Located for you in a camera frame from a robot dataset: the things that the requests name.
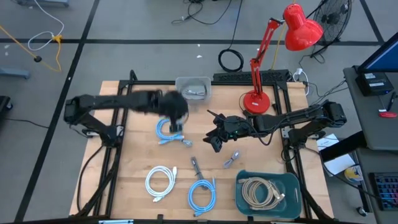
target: lamp base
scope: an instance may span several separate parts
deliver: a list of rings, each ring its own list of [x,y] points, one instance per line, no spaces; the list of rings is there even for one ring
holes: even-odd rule
[[[245,94],[243,105],[245,109],[252,114],[263,114],[268,110],[270,101],[266,93],[262,92],[260,97],[252,90]]]

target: keyboard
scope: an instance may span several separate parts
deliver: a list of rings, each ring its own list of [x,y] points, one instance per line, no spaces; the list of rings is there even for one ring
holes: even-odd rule
[[[290,75],[287,69],[260,71],[263,83],[286,82]],[[251,72],[216,73],[214,81],[251,82]]]
[[[398,206],[398,173],[370,173],[370,181],[377,196]],[[380,200],[377,200],[377,202],[381,210],[398,210],[398,207],[394,207],[387,202]]]

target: lamp arm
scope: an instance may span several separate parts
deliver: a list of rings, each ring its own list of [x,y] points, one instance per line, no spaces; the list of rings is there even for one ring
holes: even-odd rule
[[[268,49],[269,43],[271,42],[271,38],[274,35],[274,31],[278,29],[280,25],[282,25],[284,21],[279,21],[274,18],[270,18],[268,21],[266,32],[261,41],[261,45],[259,51],[257,53],[256,58],[252,58],[250,60],[251,67],[251,78],[254,86],[254,92],[257,95],[261,95],[262,93],[262,82],[260,76],[260,67],[262,63],[262,59],[264,58],[266,51]]]

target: fan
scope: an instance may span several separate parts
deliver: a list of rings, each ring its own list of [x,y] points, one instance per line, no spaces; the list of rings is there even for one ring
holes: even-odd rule
[[[351,8],[352,0],[322,0],[319,6],[311,12],[309,16],[315,13],[313,20],[323,28],[323,35],[318,44],[324,46],[312,53],[312,56],[340,40],[351,15]]]

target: blue cable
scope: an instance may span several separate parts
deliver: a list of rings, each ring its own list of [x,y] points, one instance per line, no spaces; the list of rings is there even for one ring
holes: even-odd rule
[[[195,189],[197,187],[200,187],[200,186],[205,186],[205,187],[209,188],[211,191],[210,203],[205,207],[195,205],[195,203],[193,203],[193,199],[192,199],[193,192],[195,191]],[[195,211],[195,213],[193,215],[194,217],[198,217],[199,215],[201,215],[205,212],[209,212],[211,209],[213,209],[214,205],[216,204],[216,180],[214,179],[214,177],[213,177],[213,184],[211,184],[208,180],[196,181],[189,189],[188,203],[189,203],[189,206],[191,206],[192,210]]]
[[[162,126],[169,122],[168,119],[160,119],[159,122],[156,124],[156,135],[157,137],[160,138],[159,144],[166,144],[170,141],[181,141],[182,143],[184,143],[184,145],[186,145],[187,147],[191,147],[192,146],[192,141],[189,140],[185,140],[184,136],[181,135],[180,133],[177,134],[173,134],[171,136],[166,136],[162,133]]]

